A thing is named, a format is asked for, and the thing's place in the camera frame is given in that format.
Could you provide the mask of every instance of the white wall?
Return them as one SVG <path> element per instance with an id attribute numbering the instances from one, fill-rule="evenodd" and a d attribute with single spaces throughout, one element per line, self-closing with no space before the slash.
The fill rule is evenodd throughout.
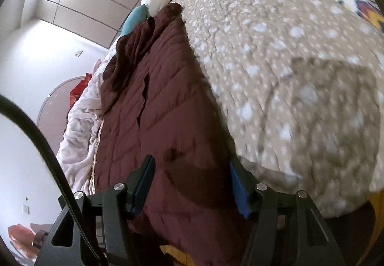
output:
<path id="1" fill-rule="evenodd" d="M 38 1 L 4 0 L 0 8 L 0 42 L 34 17 Z"/>
<path id="2" fill-rule="evenodd" d="M 82 50 L 79 58 L 74 54 Z M 60 83 L 91 72 L 107 50 L 41 20 L 32 20 L 0 43 L 0 93 L 36 122 L 48 94 Z M 60 195 L 29 139 L 0 115 L 0 235 L 9 244 L 10 225 L 53 223 Z M 30 215 L 22 205 L 30 206 Z"/>

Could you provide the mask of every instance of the white fuzzy blanket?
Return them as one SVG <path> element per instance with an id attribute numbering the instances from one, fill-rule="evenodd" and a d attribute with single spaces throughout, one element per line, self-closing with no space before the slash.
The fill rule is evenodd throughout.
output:
<path id="1" fill-rule="evenodd" d="M 100 87 L 105 67 L 116 54 L 116 42 L 95 71 L 88 86 L 68 114 L 67 129 L 56 158 L 73 192 L 90 194 L 90 173 L 101 125 Z"/>

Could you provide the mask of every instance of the black cable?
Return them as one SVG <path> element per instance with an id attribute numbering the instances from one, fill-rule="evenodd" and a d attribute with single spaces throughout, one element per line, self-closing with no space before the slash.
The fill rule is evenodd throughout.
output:
<path id="1" fill-rule="evenodd" d="M 33 121 L 28 117 L 28 115 L 25 114 L 22 109 L 20 109 L 17 105 L 15 105 L 1 94 L 0 113 L 14 122 L 14 124 L 16 124 L 35 145 L 36 149 L 39 151 L 40 155 L 45 161 L 49 171 L 51 172 L 57 186 L 59 187 L 59 190 L 63 195 L 66 204 L 68 205 L 68 210 L 73 218 L 73 221 L 79 228 L 81 237 L 83 238 L 85 244 L 102 265 L 107 265 L 108 263 L 106 257 L 103 255 L 98 246 L 91 244 L 86 235 L 86 228 L 83 221 L 83 215 L 80 212 L 80 208 L 76 203 L 71 188 L 67 179 L 65 178 L 59 162 L 56 159 L 55 154 L 53 153 L 51 147 L 49 146 L 47 140 L 39 128 L 33 123 Z"/>

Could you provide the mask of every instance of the patterned blanket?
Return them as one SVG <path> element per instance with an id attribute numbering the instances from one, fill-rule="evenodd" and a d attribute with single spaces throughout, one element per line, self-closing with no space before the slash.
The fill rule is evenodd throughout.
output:
<path id="1" fill-rule="evenodd" d="M 384 37 L 367 18 L 335 0 L 174 2 L 248 170 L 325 217 L 384 187 Z"/>

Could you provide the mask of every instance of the metal screw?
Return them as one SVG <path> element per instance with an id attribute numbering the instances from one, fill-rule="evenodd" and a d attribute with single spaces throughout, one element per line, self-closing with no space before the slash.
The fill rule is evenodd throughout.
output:
<path id="1" fill-rule="evenodd" d="M 304 190 L 300 190 L 297 192 L 297 195 L 299 196 L 299 198 L 306 199 L 308 196 L 308 193 Z"/>
<path id="2" fill-rule="evenodd" d="M 74 195 L 74 198 L 78 200 L 84 196 L 84 193 L 82 191 L 76 191 L 73 195 Z"/>
<path id="3" fill-rule="evenodd" d="M 258 184 L 256 185 L 256 189 L 257 189 L 257 190 L 260 190 L 260 191 L 265 191 L 265 190 L 268 189 L 268 186 L 267 186 L 266 184 L 264 184 L 264 183 L 258 183 Z"/>
<path id="4" fill-rule="evenodd" d="M 123 183 L 118 183 L 118 184 L 113 186 L 113 189 L 119 191 L 119 190 L 123 190 L 124 187 L 125 187 L 125 185 Z"/>

